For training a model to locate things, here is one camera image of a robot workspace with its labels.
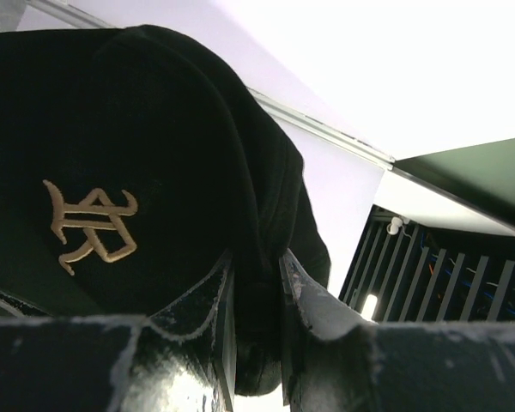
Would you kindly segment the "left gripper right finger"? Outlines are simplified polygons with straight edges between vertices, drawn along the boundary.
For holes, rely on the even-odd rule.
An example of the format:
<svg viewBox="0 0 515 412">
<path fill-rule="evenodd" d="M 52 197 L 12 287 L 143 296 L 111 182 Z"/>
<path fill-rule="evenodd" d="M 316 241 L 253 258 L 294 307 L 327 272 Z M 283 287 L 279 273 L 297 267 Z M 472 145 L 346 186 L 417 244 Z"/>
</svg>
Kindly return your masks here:
<svg viewBox="0 0 515 412">
<path fill-rule="evenodd" d="M 515 411 L 515 323 L 374 323 L 294 254 L 279 266 L 291 410 Z"/>
</svg>

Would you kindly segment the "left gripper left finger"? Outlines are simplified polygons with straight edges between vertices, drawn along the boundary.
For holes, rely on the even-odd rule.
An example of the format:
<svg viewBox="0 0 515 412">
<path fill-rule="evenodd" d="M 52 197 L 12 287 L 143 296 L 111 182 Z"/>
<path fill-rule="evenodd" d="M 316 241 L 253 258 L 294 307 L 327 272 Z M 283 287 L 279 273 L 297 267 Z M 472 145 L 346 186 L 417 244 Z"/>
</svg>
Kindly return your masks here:
<svg viewBox="0 0 515 412">
<path fill-rule="evenodd" d="M 232 258 L 149 318 L 52 318 L 0 291 L 0 411 L 230 411 Z"/>
</svg>

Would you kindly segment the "black cap gold letter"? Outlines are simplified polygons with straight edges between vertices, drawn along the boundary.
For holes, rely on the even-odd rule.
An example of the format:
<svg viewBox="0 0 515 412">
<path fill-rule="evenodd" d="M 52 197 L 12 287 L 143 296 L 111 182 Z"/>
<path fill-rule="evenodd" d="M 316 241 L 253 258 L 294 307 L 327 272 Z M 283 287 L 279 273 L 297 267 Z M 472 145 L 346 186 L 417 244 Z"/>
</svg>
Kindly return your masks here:
<svg viewBox="0 0 515 412">
<path fill-rule="evenodd" d="M 235 391 L 281 381 L 280 273 L 330 276 L 282 128 L 164 27 L 0 33 L 0 289 L 54 315 L 153 315 L 233 255 Z"/>
</svg>

